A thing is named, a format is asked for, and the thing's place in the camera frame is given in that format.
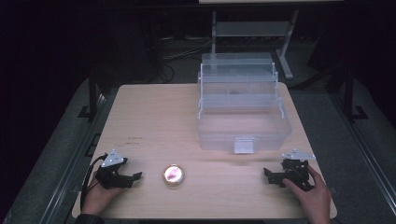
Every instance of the clear plastic container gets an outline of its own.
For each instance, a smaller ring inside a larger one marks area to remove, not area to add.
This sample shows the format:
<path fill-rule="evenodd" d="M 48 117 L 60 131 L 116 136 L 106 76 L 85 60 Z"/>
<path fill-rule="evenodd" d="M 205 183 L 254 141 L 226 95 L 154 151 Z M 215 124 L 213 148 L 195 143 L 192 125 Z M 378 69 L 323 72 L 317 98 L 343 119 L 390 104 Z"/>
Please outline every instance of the clear plastic container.
<path fill-rule="evenodd" d="M 277 150 L 289 136 L 291 126 L 278 96 L 275 64 L 267 56 L 203 55 L 198 105 L 202 149 Z"/>

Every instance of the human hand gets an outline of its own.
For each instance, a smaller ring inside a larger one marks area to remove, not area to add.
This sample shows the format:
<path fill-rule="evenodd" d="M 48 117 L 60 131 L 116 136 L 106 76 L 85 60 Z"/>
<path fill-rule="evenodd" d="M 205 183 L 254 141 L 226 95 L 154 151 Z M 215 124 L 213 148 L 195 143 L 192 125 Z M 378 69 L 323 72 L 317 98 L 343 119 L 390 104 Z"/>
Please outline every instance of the human hand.
<path fill-rule="evenodd" d="M 311 166 L 307 166 L 309 174 L 315 181 L 315 187 L 309 191 L 303 191 L 288 179 L 283 179 L 287 188 L 299 199 L 301 207 L 311 224 L 330 224 L 330 201 L 332 194 L 326 187 L 321 175 Z"/>
<path fill-rule="evenodd" d="M 120 188 L 105 189 L 95 176 L 96 172 L 93 173 L 91 183 L 88 186 L 81 214 L 98 216 L 117 195 L 124 191 Z"/>

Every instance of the wooden table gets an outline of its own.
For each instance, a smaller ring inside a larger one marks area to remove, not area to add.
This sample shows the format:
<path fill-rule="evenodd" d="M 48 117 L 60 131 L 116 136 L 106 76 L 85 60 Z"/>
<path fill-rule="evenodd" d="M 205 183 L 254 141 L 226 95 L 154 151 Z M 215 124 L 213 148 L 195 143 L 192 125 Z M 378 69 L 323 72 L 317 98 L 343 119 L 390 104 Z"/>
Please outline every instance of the wooden table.
<path fill-rule="evenodd" d="M 279 83 L 279 88 L 290 118 L 291 135 L 278 151 L 235 155 L 200 149 L 196 84 L 120 87 L 93 158 L 115 148 L 129 159 L 120 169 L 122 175 L 143 175 L 102 217 L 304 218 L 290 190 L 268 184 L 262 170 L 266 167 L 282 172 L 281 153 L 293 148 L 312 153 L 287 87 Z M 178 187 L 168 187 L 163 182 L 163 171 L 170 164 L 178 164 L 184 170 L 185 179 Z M 320 172 L 316 161 L 310 164 Z M 78 214 L 79 198 L 73 216 Z M 335 216 L 332 202 L 331 217 Z"/>

